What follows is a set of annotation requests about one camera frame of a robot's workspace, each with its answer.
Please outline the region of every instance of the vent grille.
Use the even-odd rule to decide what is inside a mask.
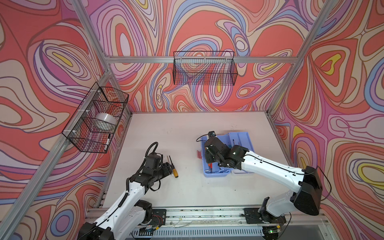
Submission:
[[[135,238],[149,237],[247,237],[264,236],[263,227],[162,227],[152,233],[139,233],[139,228],[133,231]]]

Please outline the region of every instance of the blue toolbox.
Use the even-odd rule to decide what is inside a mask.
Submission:
[[[253,146],[251,139],[249,138],[248,132],[230,132],[225,135],[217,136],[224,144],[226,144],[229,148],[232,148],[233,145],[240,145],[248,148],[253,151]],[[212,167],[207,164],[205,161],[205,148],[204,143],[208,139],[207,136],[201,137],[201,157],[203,162],[203,173],[206,177],[225,177],[230,174],[231,171],[233,174],[247,174],[248,172],[233,169],[231,167],[219,167],[217,162],[212,163]]]

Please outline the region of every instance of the screwdriver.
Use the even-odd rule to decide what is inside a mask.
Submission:
[[[175,168],[175,165],[173,165],[173,162],[172,162],[172,159],[171,157],[169,156],[169,160],[170,160],[170,163],[172,164],[172,167],[173,167],[173,175],[178,178],[179,175],[177,174],[177,171],[176,171],[176,168]]]

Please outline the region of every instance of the white table surface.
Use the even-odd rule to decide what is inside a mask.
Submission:
[[[287,164],[264,112],[133,114],[103,207],[111,207],[125,190],[126,178],[137,171],[155,141],[156,152],[164,155],[164,161],[171,156],[179,177],[168,176],[161,180],[160,190],[146,193],[142,199],[153,207],[260,205],[265,197],[288,191],[258,174],[205,177],[196,153],[200,142],[195,140],[209,131],[248,132],[256,153]]]

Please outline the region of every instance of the mounting plate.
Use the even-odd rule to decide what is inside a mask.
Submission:
[[[152,218],[148,225],[143,226],[158,226],[158,225],[165,225],[166,223],[166,217],[167,217],[167,210],[166,209],[152,209]],[[137,233],[138,236],[144,237],[150,237],[153,236],[154,231],[147,231],[145,228],[140,228],[139,232]]]
[[[247,216],[245,219],[247,224],[258,224],[264,223],[261,220],[261,214],[258,212],[259,208],[245,208],[244,215]],[[271,223],[283,224],[286,223],[285,216],[274,217],[272,216]]]

